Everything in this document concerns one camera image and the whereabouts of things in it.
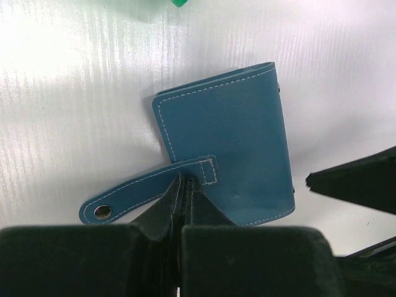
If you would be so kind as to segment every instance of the green object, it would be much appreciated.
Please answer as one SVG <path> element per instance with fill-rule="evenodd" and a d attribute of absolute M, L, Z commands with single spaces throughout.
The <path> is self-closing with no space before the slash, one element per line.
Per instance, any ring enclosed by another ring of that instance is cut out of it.
<path fill-rule="evenodd" d="M 172 0 L 172 3 L 177 7 L 182 7 L 188 0 Z"/>

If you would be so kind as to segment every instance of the blue leather wallet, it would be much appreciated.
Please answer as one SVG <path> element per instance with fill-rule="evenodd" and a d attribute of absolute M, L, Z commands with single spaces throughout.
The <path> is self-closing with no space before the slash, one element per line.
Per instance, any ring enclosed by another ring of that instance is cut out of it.
<path fill-rule="evenodd" d="M 171 165 L 86 201 L 83 223 L 110 223 L 161 197 L 179 173 L 196 177 L 237 225 L 295 209 L 275 64 L 267 62 L 159 93 L 153 110 Z M 105 217 L 95 211 L 107 205 Z"/>

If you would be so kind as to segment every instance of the wallet strap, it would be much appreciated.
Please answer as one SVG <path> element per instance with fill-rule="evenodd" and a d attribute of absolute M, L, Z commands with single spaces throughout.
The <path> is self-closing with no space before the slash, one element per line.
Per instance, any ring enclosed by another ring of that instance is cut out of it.
<path fill-rule="evenodd" d="M 220 180 L 216 157 L 213 155 L 180 161 L 127 181 L 86 201 L 80 208 L 79 217 L 83 223 L 113 222 L 139 206 L 163 196 L 179 173 L 197 178 L 203 186 L 216 184 Z M 97 210 L 100 207 L 107 210 L 107 215 L 98 216 Z"/>

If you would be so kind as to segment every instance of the white corrugated surface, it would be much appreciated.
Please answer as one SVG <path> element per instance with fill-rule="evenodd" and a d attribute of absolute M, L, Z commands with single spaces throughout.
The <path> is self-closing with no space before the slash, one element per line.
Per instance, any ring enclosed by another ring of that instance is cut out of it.
<path fill-rule="evenodd" d="M 339 254 L 396 235 L 304 185 L 396 145 L 393 0 L 0 0 L 0 40 L 0 226 L 79 223 L 84 200 L 168 163 L 153 94 L 275 61 L 297 210 L 269 225 L 319 228 Z"/>

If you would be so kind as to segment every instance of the white stitching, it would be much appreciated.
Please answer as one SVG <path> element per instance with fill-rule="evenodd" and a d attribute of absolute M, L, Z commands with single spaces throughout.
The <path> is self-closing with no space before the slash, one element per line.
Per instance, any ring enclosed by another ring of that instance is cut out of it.
<path fill-rule="evenodd" d="M 211 182 L 211 184 L 213 184 L 213 183 L 217 183 L 216 170 L 215 170 L 215 167 L 214 167 L 214 165 L 213 165 L 213 161 L 212 161 L 212 159 L 210 159 L 210 160 L 209 160 L 209 163 L 210 163 L 210 165 L 212 166 L 213 175 L 214 175 L 214 177 L 215 177 L 215 181 L 212 181 L 212 182 Z"/>
<path fill-rule="evenodd" d="M 101 222 L 101 223 L 98 223 L 98 224 L 105 224 L 105 223 L 112 222 L 112 221 L 114 221 L 116 218 L 118 218 L 118 217 L 120 217 L 121 215 L 123 215 L 124 213 L 126 213 L 128 210 L 133 209 L 134 207 L 137 207 L 137 206 L 139 206 L 139 205 L 142 205 L 142 204 L 145 204 L 145 203 L 149 203 L 150 201 L 153 201 L 153 200 L 156 199 L 156 198 L 160 198 L 161 196 L 164 196 L 165 193 L 166 193 L 166 192 L 164 192 L 164 193 L 162 193 L 162 194 L 160 194 L 160 195 L 151 197 L 150 199 L 147 199 L 147 200 L 145 200 L 145 201 L 143 201 L 143 202 L 141 202 L 141 203 L 135 204 L 135 205 L 129 207 L 128 209 L 124 210 L 123 212 L 120 212 L 120 213 L 117 214 L 114 218 L 111 218 L 111 219 L 109 219 L 109 220 L 107 220 L 107 221 L 104 221 L 104 222 Z"/>
<path fill-rule="evenodd" d="M 248 224 L 245 224 L 245 225 L 242 225 L 242 226 L 255 225 L 255 224 L 260 223 L 260 222 L 265 222 L 265 221 L 272 220 L 273 218 L 282 217 L 282 216 L 287 215 L 288 213 L 294 211 L 295 208 L 296 208 L 296 206 L 294 205 L 294 206 L 293 206 L 291 209 L 289 209 L 287 212 L 283 212 L 283 213 L 281 213 L 280 215 L 276 215 L 276 216 L 270 217 L 270 218 L 265 218 L 265 219 L 263 219 L 263 220 L 255 221 L 255 222 L 248 223 Z"/>
<path fill-rule="evenodd" d="M 161 114 L 161 104 L 162 104 L 163 102 L 166 102 L 166 101 L 168 101 L 168 100 L 172 100 L 172 99 L 175 99 L 175 98 L 178 98 L 178 97 L 183 97 L 183 96 L 191 95 L 191 94 L 194 94 L 194 93 L 197 93 L 197 92 L 201 92 L 201 91 L 205 91 L 205 90 L 210 90 L 211 88 L 217 88 L 217 87 L 222 87 L 222 86 L 228 85 L 228 84 L 233 84 L 233 83 L 237 83 L 237 82 L 242 82 L 242 81 L 244 81 L 244 80 L 252 79 L 253 77 L 260 76 L 260 75 L 262 75 L 262 74 L 265 74 L 265 73 L 268 73 L 268 72 L 270 72 L 270 71 L 273 71 L 274 69 L 275 69 L 275 68 L 272 68 L 272 69 L 270 69 L 270 70 L 267 70 L 267 71 L 258 73 L 258 74 L 256 74 L 256 75 L 252 75 L 252 76 L 249 76 L 249 77 L 245 77 L 244 79 L 238 79 L 238 80 L 234 80 L 234 81 L 232 81 L 232 82 L 227 82 L 227 83 L 225 83 L 225 84 L 215 85 L 215 86 L 209 87 L 209 88 L 203 88 L 203 89 L 201 89 L 201 90 L 197 90 L 197 91 L 193 91 L 193 92 L 190 92 L 190 93 L 185 93 L 185 94 L 177 95 L 177 96 L 174 96 L 174 97 L 169 97 L 169 98 L 167 98 L 167 99 L 163 99 L 162 101 L 160 101 L 159 104 L 158 104 L 158 114 L 160 115 L 161 122 L 162 122 L 162 126 L 163 126 L 163 129 L 164 129 L 164 131 L 165 131 L 166 138 L 168 139 L 168 143 L 169 143 L 169 146 L 170 146 L 170 148 L 171 148 L 171 152 L 172 152 L 172 156 L 173 156 L 174 161 L 176 161 L 176 155 L 174 154 L 173 147 L 172 147 L 172 143 L 171 143 L 171 140 L 170 140 L 170 138 L 169 138 L 168 131 L 166 130 L 165 122 L 164 122 L 164 120 L 163 120 L 163 118 L 162 118 L 162 114 Z"/>
<path fill-rule="evenodd" d="M 139 180 L 137 180 L 137 181 L 133 181 L 133 182 L 131 182 L 131 183 L 129 183 L 129 184 L 126 184 L 125 186 L 122 186 L 121 188 L 116 189 L 116 190 L 114 190 L 113 192 L 111 192 L 111 193 L 109 193 L 109 194 L 107 194 L 107 195 L 105 195 L 105 196 L 103 196 L 103 197 L 101 197 L 101 198 L 99 198 L 99 199 L 97 199 L 97 200 L 95 200 L 95 201 L 92 201 L 91 203 L 87 204 L 87 206 L 85 206 L 84 212 L 83 212 L 84 218 L 85 218 L 85 220 L 86 220 L 88 223 L 93 223 L 93 222 L 91 222 L 90 220 L 88 220 L 87 216 L 85 215 L 85 213 L 87 212 L 87 208 L 88 208 L 89 206 L 91 206 L 92 204 L 94 204 L 94 203 L 96 203 L 96 202 L 98 202 L 98 201 L 101 201 L 102 199 L 104 199 L 104 198 L 106 198 L 106 197 L 108 197 L 108 196 L 110 196 L 110 195 L 113 195 L 115 192 L 118 192 L 119 190 L 124 189 L 125 187 L 129 187 L 129 186 L 131 186 L 132 184 L 138 183 L 138 182 L 143 181 L 143 180 L 145 180 L 145 179 L 152 178 L 153 176 L 157 176 L 157 175 L 162 174 L 162 173 L 164 173 L 164 172 L 171 171 L 171 170 L 174 170 L 174 169 L 177 169 L 177 168 L 180 168 L 180 167 L 185 167 L 185 166 L 189 166 L 189 165 L 193 165 L 193 164 L 198 164 L 198 163 L 199 163 L 199 164 L 201 165 L 201 167 L 202 167 L 202 163 L 204 163 L 204 162 L 209 162 L 209 163 L 213 166 L 213 161 L 212 161 L 211 158 L 209 158 L 209 159 L 207 159 L 207 160 L 197 161 L 197 162 L 194 162 L 194 163 L 187 163 L 187 164 L 183 164 L 183 165 L 180 165 L 180 166 L 177 166 L 177 167 L 173 167 L 173 168 L 170 168 L 170 169 L 161 171 L 161 172 L 159 172 L 159 173 L 156 173 L 156 174 L 147 176 L 147 177 L 145 177 L 145 178 L 139 179 Z M 215 172 L 214 169 L 213 169 L 213 172 L 214 172 L 214 174 L 215 174 L 215 182 L 217 182 L 216 172 Z M 157 197 L 159 197 L 159 196 L 160 196 L 160 195 L 157 195 L 157 196 L 151 197 L 150 199 L 148 199 L 148 200 L 146 200 L 146 201 L 143 201 L 143 202 L 141 202 L 141 203 L 139 203 L 139 204 L 135 204 L 135 205 L 129 207 L 127 210 L 124 210 L 122 213 L 127 212 L 128 210 L 130 210 L 130 209 L 136 207 L 137 205 L 141 205 L 141 204 L 143 204 L 143 203 L 145 203 L 145 202 L 150 202 L 151 200 L 154 200 L 155 198 L 157 198 Z M 105 221 L 105 222 L 103 222 L 103 223 L 111 222 L 111 221 L 114 220 L 115 218 L 118 218 L 122 213 L 119 213 L 119 214 L 118 214 L 117 216 L 115 216 L 114 218 L 111 218 L 110 220 L 107 220 L 107 221 Z"/>
<path fill-rule="evenodd" d="M 205 175 L 204 167 L 202 166 L 202 162 L 200 163 L 200 168 L 202 170 L 202 174 L 204 175 L 204 179 L 205 179 L 205 183 L 206 183 L 207 182 L 206 181 L 206 175 Z"/>

